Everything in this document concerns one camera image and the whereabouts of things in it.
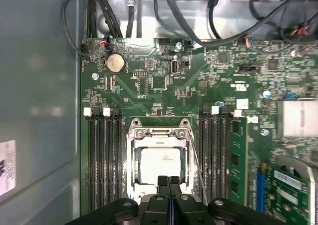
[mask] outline sticker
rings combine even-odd
[[[248,98],[237,99],[237,109],[248,109]]]
[[[281,190],[281,189],[277,189],[277,193],[280,194],[283,198],[289,200],[290,202],[292,202],[295,205],[298,205],[298,199],[296,199],[295,197],[291,196],[290,194],[286,193],[285,191]]]
[[[0,196],[15,187],[15,141],[0,143]]]
[[[296,179],[293,179],[281,172],[274,171],[274,177],[276,179],[279,179],[280,181],[283,181],[286,184],[289,184],[290,186],[293,186],[294,188],[301,190],[302,189],[302,183],[297,181]]]

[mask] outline chip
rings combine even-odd
[[[278,60],[269,60],[268,61],[268,70],[277,70]]]
[[[232,181],[231,182],[231,188],[232,188],[232,191],[237,194],[238,191],[239,191],[239,184],[237,184],[234,181]]]
[[[220,64],[227,64],[229,62],[229,56],[227,52],[220,52],[218,59]]]
[[[239,165],[239,155],[232,154],[232,163],[235,165]]]
[[[155,76],[153,77],[153,88],[165,88],[165,77]]]
[[[201,94],[201,95],[207,95],[207,94],[208,94],[208,90],[207,90],[206,88],[201,89],[201,90],[200,90],[200,94]]]

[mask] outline green circuit board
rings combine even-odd
[[[92,49],[100,41],[84,39],[82,43]],[[182,47],[176,49],[177,43]],[[269,51],[284,47],[280,41],[253,45]],[[112,54],[125,61],[123,70],[115,74],[107,67]],[[81,63],[82,115],[87,108],[93,115],[107,108],[112,117],[107,122],[99,118],[91,122],[87,115],[82,116],[82,214],[127,196],[125,143],[134,118],[151,127],[177,126],[187,118],[204,168],[215,161],[206,156],[212,153],[209,144],[227,147],[228,154],[219,154],[226,160],[221,165],[230,170],[228,180],[223,181],[224,196],[256,210],[256,173],[262,163],[270,163],[277,154],[318,163],[318,156],[313,155],[318,150],[316,138],[282,137],[278,127],[279,101],[316,96],[317,60],[317,45],[261,55],[238,42],[203,48],[178,39],[111,39],[108,47],[101,47]],[[216,118],[212,106],[218,106],[218,115],[225,116]],[[234,121],[240,123],[240,135],[233,128]],[[224,130],[213,127],[214,123],[222,124]],[[241,150],[234,148],[236,143]],[[240,154],[238,167],[231,159],[235,150]],[[225,181],[232,181],[231,176],[243,169],[236,182],[243,188],[228,186]],[[203,175],[208,199],[216,196],[214,187],[221,187],[211,182],[211,171]],[[231,195],[232,189],[239,190],[236,197]],[[197,175],[193,193],[202,196]]]

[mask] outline cable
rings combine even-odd
[[[69,28],[68,28],[68,25],[67,25],[67,21],[66,21],[66,7],[68,5],[68,3],[70,2],[71,0],[66,0],[64,3],[63,3],[63,6],[62,6],[62,23],[63,23],[63,28],[64,28],[64,31],[65,31],[65,34],[66,34],[66,38],[67,40],[69,41],[69,43],[71,44],[71,47],[81,56],[83,57],[89,57],[91,55],[93,55],[100,47],[100,45],[98,44],[97,46],[95,46],[89,53],[84,53],[82,52],[79,48],[76,47],[75,43],[73,42],[72,40],[72,37],[71,37],[71,34],[70,34],[70,31],[69,31]]]
[[[278,14],[281,10],[283,10],[286,6],[290,4],[291,0],[286,0],[282,4],[280,4],[276,9],[274,9],[271,13],[269,13],[266,17],[264,17],[261,21],[256,23],[254,26],[250,27],[249,29],[235,35],[232,37],[229,37],[224,40],[218,40],[215,42],[202,42],[196,34],[193,32],[187,21],[184,19],[182,13],[180,12],[179,7],[177,6],[175,0],[167,0],[168,5],[179,23],[179,25],[182,27],[182,29],[194,40],[196,41],[199,45],[204,46],[204,47],[218,47],[227,43],[230,43],[234,40],[241,39],[251,33],[253,33],[255,30],[259,29],[262,25],[264,25],[266,22],[268,22],[271,18],[273,18],[276,14]]]
[[[255,0],[249,0],[249,10],[250,10],[250,13],[253,15],[253,17],[256,19],[256,20],[262,20],[264,19],[263,16],[260,16],[254,6],[254,2]],[[272,22],[272,21],[268,21],[265,23],[266,25],[270,25],[272,26],[278,33],[279,33],[279,26],[275,23],[275,22]]]
[[[123,34],[121,33],[119,24],[117,22],[116,16],[114,14],[113,9],[111,8],[108,0],[101,0],[103,2],[103,4],[105,5],[107,12],[109,12],[109,18],[111,19],[114,27],[115,27],[115,31],[117,33],[118,38],[123,38]]]
[[[284,8],[283,10],[283,13],[282,13],[282,17],[280,18],[280,25],[283,25],[284,24],[284,16],[286,14],[286,11],[287,11],[287,7]],[[304,22],[304,28],[306,28],[306,26],[308,25],[308,21],[305,20]],[[311,40],[311,41],[295,41],[295,40],[291,40],[289,38],[287,38],[285,36],[285,33],[283,31],[283,28],[281,27],[280,28],[280,35],[281,37],[283,38],[283,40],[289,44],[295,44],[295,45],[300,45],[300,46],[307,46],[307,45],[311,45],[311,44],[314,44],[314,43],[318,43],[318,40]]]
[[[135,19],[135,7],[130,6],[128,7],[128,25],[126,30],[126,38],[131,38],[131,35],[133,33],[134,19]]]
[[[97,0],[98,3],[99,3],[99,6],[103,12],[103,15],[105,17],[105,21],[106,21],[106,24],[108,25],[108,28],[109,28],[109,31],[110,31],[110,34],[114,37],[114,38],[117,38],[118,37],[118,34],[116,32],[116,29],[113,25],[113,22],[112,20],[110,19],[110,16],[109,16],[109,13],[108,11],[106,10],[106,6],[103,2],[103,0]]]
[[[220,35],[218,34],[214,22],[213,22],[213,11],[216,5],[218,4],[219,0],[209,0],[208,2],[208,8],[209,8],[209,23],[212,30],[212,33],[214,34],[216,39],[221,39]]]
[[[178,32],[176,32],[175,30],[173,30],[170,26],[168,26],[166,23],[164,23],[164,21],[160,18],[159,14],[158,14],[158,0],[154,0],[154,11],[155,11],[155,17],[158,21],[158,23],[167,31],[171,32],[172,34],[176,35],[178,38],[181,39],[185,39],[185,40],[189,40],[190,37],[182,35]]]

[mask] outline black cable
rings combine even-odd
[[[257,12],[257,10],[256,10],[256,8],[255,8],[255,6],[254,6],[254,2],[255,2],[255,0],[249,0],[249,10],[250,10],[250,13],[252,14],[252,16],[256,19],[256,20],[258,20],[258,21],[260,21],[260,20],[262,20],[262,19],[264,19],[264,17],[263,16],[260,16],[259,14],[258,14],[258,12]],[[269,26],[272,26],[278,33],[279,33],[279,26],[275,23],[275,22],[272,22],[272,21],[268,21],[268,22],[266,22],[265,23],[266,25],[269,25]]]
[[[109,13],[109,18],[111,19],[111,21],[112,21],[112,23],[113,23],[113,25],[115,27],[115,32],[117,33],[118,38],[123,38],[123,34],[121,33],[121,30],[120,30],[119,24],[117,22],[116,16],[115,16],[114,11],[111,8],[108,0],[101,0],[101,1],[103,2],[104,6],[107,9],[107,12]]]
[[[224,39],[224,40],[218,40],[215,42],[202,42],[196,34],[193,32],[187,21],[184,19],[182,13],[180,12],[179,7],[177,6],[175,0],[167,0],[168,5],[179,23],[179,25],[182,27],[182,29],[194,40],[196,41],[199,45],[204,46],[204,47],[218,47],[220,45],[224,45],[227,43],[230,43],[234,40],[238,40],[241,38],[244,38],[245,36],[253,33],[255,30],[259,29],[262,25],[264,25],[266,22],[268,22],[271,18],[273,18],[276,14],[278,14],[281,10],[283,10],[286,6],[290,4],[291,0],[286,0],[282,4],[280,4],[276,9],[274,9],[271,13],[269,13],[264,19],[256,23],[254,26],[250,27],[249,29],[232,36],[230,38]]]
[[[214,34],[216,39],[221,39],[220,35],[218,34],[214,22],[213,22],[213,11],[216,5],[218,4],[219,0],[209,0],[208,2],[208,8],[209,8],[209,23],[210,23],[210,28],[212,30],[212,33]]]
[[[72,40],[72,37],[71,37],[71,34],[70,34],[70,31],[69,31],[69,28],[68,28],[68,25],[67,25],[67,21],[66,21],[66,7],[68,5],[68,3],[70,2],[71,0],[66,0],[64,3],[63,3],[63,6],[62,6],[62,23],[63,23],[63,28],[64,28],[64,31],[65,31],[65,34],[66,34],[66,38],[67,40],[69,41],[69,43],[71,44],[71,47],[81,56],[84,56],[84,57],[89,57],[91,55],[93,55],[99,48],[100,48],[100,45],[98,44],[97,46],[95,46],[91,52],[89,53],[84,53],[82,52],[79,48],[76,47],[75,43],[73,42]]]
[[[97,38],[96,26],[96,0],[90,0],[90,34],[92,38]]]
[[[178,38],[189,40],[188,36],[182,35],[178,32],[176,32],[174,29],[172,29],[170,26],[168,26],[164,21],[160,18],[158,14],[158,0],[154,0],[154,11],[155,11],[155,17],[158,21],[158,23],[167,31],[171,32],[172,34],[176,35]]]
[[[109,28],[109,31],[110,31],[110,34],[114,37],[114,38],[117,38],[118,35],[117,35],[117,32],[116,32],[116,29],[114,27],[114,24],[112,22],[112,20],[110,19],[110,15],[108,13],[108,11],[106,10],[106,6],[104,4],[104,2],[102,0],[97,0],[98,1],[98,4],[103,12],[103,15],[105,17],[105,22],[106,24],[108,25],[108,28]]]
[[[133,34],[134,19],[135,19],[135,7],[130,6],[128,7],[128,25],[126,30],[126,38],[131,38],[131,35]]]

